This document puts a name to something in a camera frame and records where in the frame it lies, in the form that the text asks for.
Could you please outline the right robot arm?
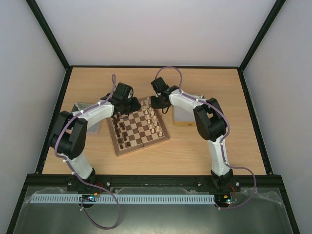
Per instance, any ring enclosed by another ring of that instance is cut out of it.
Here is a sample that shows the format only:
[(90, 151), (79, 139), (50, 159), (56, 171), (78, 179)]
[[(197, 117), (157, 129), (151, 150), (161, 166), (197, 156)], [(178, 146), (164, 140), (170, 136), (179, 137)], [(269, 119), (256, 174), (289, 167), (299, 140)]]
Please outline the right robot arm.
[(218, 191), (225, 190), (233, 177), (233, 171), (228, 165), (224, 139), (228, 123), (217, 100), (205, 100), (185, 93), (177, 86), (169, 87), (161, 77), (153, 80), (151, 85), (156, 93), (151, 96), (152, 108), (174, 106), (194, 114), (197, 131), (207, 141), (210, 150), (213, 187)]

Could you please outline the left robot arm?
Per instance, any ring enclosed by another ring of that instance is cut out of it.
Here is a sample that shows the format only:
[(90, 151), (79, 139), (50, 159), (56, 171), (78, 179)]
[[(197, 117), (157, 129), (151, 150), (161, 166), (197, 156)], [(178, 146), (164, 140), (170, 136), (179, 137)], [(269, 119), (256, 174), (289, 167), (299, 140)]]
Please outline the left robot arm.
[(115, 114), (130, 114), (139, 110), (140, 103), (133, 94), (131, 86), (120, 82), (113, 86), (111, 93), (90, 107), (77, 112), (59, 113), (49, 138), (50, 147), (85, 186), (102, 189), (90, 180), (95, 170), (83, 153), (87, 130)]

